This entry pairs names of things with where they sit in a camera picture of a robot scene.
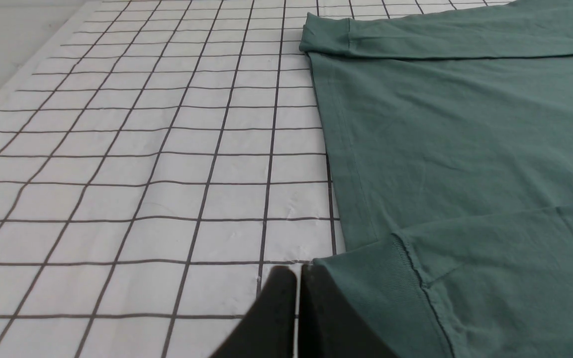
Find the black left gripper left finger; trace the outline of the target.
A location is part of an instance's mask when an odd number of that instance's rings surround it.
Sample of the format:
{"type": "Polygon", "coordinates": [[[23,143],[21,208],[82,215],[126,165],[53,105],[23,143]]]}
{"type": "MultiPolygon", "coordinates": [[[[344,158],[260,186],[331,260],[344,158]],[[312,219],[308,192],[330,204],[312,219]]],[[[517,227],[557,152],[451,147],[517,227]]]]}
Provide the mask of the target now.
{"type": "Polygon", "coordinates": [[[212,353],[213,358],[292,358],[297,280],[274,267],[245,317],[212,353]]]}

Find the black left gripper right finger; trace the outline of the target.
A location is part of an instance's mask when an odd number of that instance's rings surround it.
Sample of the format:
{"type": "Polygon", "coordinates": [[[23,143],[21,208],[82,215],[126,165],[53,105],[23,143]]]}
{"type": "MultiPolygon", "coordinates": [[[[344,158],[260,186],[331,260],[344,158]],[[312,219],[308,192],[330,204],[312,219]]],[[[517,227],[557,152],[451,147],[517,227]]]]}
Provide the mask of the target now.
{"type": "Polygon", "coordinates": [[[395,358],[347,301],[327,268],[301,267],[300,358],[395,358]]]}

